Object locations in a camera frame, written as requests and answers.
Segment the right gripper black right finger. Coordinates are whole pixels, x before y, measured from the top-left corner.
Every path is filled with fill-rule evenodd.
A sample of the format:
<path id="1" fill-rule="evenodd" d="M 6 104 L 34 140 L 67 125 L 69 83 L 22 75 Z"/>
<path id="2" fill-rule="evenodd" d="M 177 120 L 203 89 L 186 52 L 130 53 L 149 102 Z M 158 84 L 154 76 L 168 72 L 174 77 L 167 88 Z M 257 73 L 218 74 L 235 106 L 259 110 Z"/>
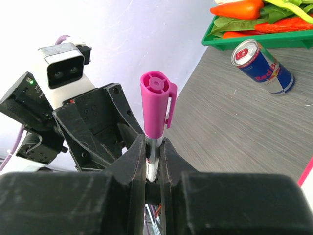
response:
<path id="1" fill-rule="evenodd" d="M 160 157 L 165 235 L 310 235 L 313 215 L 290 177 L 199 172 L 164 139 Z"/>

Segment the white marker with pink cap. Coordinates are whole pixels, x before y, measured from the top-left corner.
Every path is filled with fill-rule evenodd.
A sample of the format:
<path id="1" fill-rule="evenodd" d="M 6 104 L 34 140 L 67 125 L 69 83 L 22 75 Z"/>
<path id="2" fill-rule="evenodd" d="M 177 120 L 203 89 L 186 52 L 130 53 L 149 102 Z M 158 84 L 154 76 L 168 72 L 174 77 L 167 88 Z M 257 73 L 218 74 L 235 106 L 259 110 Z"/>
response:
<path id="1" fill-rule="evenodd" d="M 178 88 L 159 71 L 140 78 L 146 141 L 146 179 L 156 179 L 164 129 L 171 126 Z"/>

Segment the pink framed whiteboard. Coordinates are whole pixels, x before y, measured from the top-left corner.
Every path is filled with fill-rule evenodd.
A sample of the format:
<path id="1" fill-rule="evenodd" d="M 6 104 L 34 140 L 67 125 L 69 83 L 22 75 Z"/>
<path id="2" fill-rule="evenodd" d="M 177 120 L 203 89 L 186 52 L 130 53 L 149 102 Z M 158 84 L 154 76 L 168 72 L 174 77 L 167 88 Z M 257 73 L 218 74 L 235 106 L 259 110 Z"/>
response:
<path id="1" fill-rule="evenodd" d="M 313 158 L 311 158 L 305 167 L 302 175 L 298 180 L 298 185 L 302 188 L 305 194 L 309 195 L 313 193 Z"/>

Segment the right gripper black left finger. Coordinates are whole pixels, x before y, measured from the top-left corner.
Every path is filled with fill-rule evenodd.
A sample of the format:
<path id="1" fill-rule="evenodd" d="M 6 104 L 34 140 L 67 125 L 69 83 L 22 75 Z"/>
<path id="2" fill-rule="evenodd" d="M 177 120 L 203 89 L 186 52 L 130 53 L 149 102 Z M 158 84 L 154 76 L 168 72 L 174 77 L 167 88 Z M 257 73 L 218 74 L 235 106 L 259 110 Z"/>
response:
<path id="1" fill-rule="evenodd" d="M 0 178 L 3 235 L 140 235 L 145 138 L 104 171 L 12 172 Z"/>

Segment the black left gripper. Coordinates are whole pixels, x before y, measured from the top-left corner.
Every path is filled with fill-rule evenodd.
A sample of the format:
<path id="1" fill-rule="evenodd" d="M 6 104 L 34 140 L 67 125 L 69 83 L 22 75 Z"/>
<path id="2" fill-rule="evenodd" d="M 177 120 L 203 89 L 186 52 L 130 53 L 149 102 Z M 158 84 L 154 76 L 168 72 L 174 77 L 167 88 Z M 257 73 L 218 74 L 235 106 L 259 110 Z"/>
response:
<path id="1" fill-rule="evenodd" d="M 139 135 L 139 123 L 117 83 L 64 101 L 53 116 L 78 171 L 104 170 Z"/>

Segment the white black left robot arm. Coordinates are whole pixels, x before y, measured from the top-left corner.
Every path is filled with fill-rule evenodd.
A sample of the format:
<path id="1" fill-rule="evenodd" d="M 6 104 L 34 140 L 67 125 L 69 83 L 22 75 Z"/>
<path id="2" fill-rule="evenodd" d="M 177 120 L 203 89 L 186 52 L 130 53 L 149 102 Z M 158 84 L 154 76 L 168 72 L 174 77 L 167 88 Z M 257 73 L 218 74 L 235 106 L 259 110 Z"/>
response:
<path id="1" fill-rule="evenodd" d="M 0 111 L 26 131 L 17 156 L 48 165 L 69 152 L 78 171 L 101 171 L 142 134 L 120 84 L 95 88 L 86 77 L 78 83 L 50 98 L 26 72 L 7 91 Z"/>

